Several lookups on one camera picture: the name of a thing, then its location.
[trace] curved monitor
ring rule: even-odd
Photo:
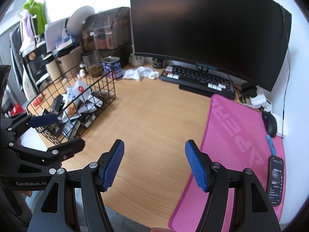
[[[135,54],[208,67],[271,91],[292,16],[273,0],[131,0]]]

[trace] plastic container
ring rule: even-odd
[[[130,43],[130,8],[120,7],[88,17],[81,37],[85,51],[113,50]]]
[[[92,51],[95,50],[95,41],[93,39],[93,32],[90,31],[83,31],[81,33],[81,37],[82,37],[82,47],[84,49],[84,51]]]
[[[104,74],[102,68],[102,58],[100,51],[95,50],[83,55],[84,63],[87,64],[87,72],[92,78],[97,78]]]
[[[88,52],[84,54],[82,59],[84,60],[85,64],[101,64],[101,55],[98,50]]]

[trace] tissue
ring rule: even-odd
[[[138,67],[137,69],[129,69],[124,71],[123,78],[125,79],[135,79],[136,81],[140,81],[141,77],[147,77],[150,79],[155,79],[159,77],[159,73],[157,71],[153,71],[148,67]]]

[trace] computer mouse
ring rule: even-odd
[[[269,134],[270,137],[274,138],[277,135],[278,130],[275,117],[270,112],[263,111],[262,118],[267,134]]]

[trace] blue usb stick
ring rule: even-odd
[[[271,154],[276,156],[277,152],[275,150],[275,146],[273,145],[271,137],[269,135],[266,135],[266,139],[267,139]]]

